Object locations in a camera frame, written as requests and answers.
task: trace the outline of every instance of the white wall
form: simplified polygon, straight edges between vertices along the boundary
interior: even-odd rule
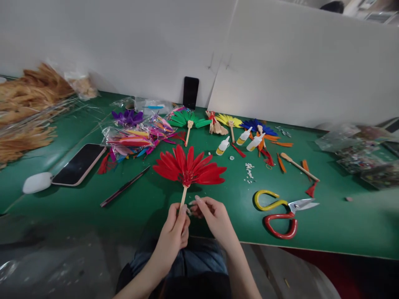
[[[181,101],[192,76],[205,107],[235,2],[1,0],[0,74],[69,59],[90,68],[101,90],[170,101]]]
[[[208,109],[307,127],[377,124],[399,116],[398,80],[397,27],[245,0]]]

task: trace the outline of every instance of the glue bottle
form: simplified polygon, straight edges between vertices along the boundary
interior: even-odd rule
[[[224,151],[226,150],[226,148],[229,147],[229,145],[230,145],[229,138],[230,138],[230,136],[227,136],[226,140],[223,140],[219,144],[219,147],[216,150],[217,155],[222,156]]]
[[[255,137],[254,137],[254,140],[252,140],[252,141],[248,144],[248,146],[246,147],[246,149],[249,150],[250,152],[252,152],[252,151],[259,145],[259,143],[261,143],[261,142],[263,141],[263,136],[264,136],[265,134],[266,134],[266,133],[263,133],[263,134],[260,135],[260,136],[255,136]]]
[[[243,145],[244,142],[248,139],[249,134],[251,134],[252,127],[250,127],[247,131],[241,134],[240,138],[236,141],[238,145]]]

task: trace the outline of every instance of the black phone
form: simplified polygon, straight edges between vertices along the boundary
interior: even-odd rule
[[[195,110],[199,85],[198,78],[184,77],[183,105],[191,110]]]
[[[96,162],[105,152],[106,147],[88,143],[53,178],[52,184],[77,186],[90,172]]]

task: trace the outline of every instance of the purple feather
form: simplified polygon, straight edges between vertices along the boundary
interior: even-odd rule
[[[115,111],[112,111],[112,116],[118,122],[118,125],[124,128],[134,127],[144,121],[142,111],[136,115],[134,110],[125,110],[125,112],[120,112],[119,114],[117,114]]]

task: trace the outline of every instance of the scissors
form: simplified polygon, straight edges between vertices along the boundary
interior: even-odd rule
[[[315,200],[314,198],[301,199],[301,200],[298,200],[298,201],[293,201],[291,203],[288,203],[287,201],[280,199],[280,200],[272,203],[271,205],[263,207],[263,206],[261,206],[259,204],[259,196],[261,194],[269,194],[269,195],[271,195],[273,197],[276,197],[276,198],[280,197],[279,195],[277,195],[276,193],[274,193],[272,191],[259,190],[255,194],[255,205],[256,205],[256,207],[259,210],[261,210],[261,211],[270,211],[270,210],[274,209],[275,207],[277,207],[279,205],[287,206],[288,209],[290,210],[289,213],[287,213],[287,214],[272,214],[272,215],[268,215],[268,216],[266,216],[264,218],[264,222],[265,222],[265,225],[266,225],[267,229],[269,231],[271,231],[271,233],[273,235],[275,235],[276,237],[278,237],[280,239],[284,239],[284,240],[292,239],[295,236],[295,234],[296,234],[296,232],[298,230],[298,220],[292,219],[292,218],[295,217],[295,212],[296,211],[300,211],[300,210],[306,210],[306,209],[309,209],[309,208],[313,208],[313,207],[315,207],[315,206],[317,206],[319,204],[319,203],[313,203],[312,202],[312,201]],[[270,225],[270,221],[273,220],[273,219],[292,219],[291,228],[288,231],[288,233],[280,234],[280,233],[276,232],[272,228],[272,226]]]

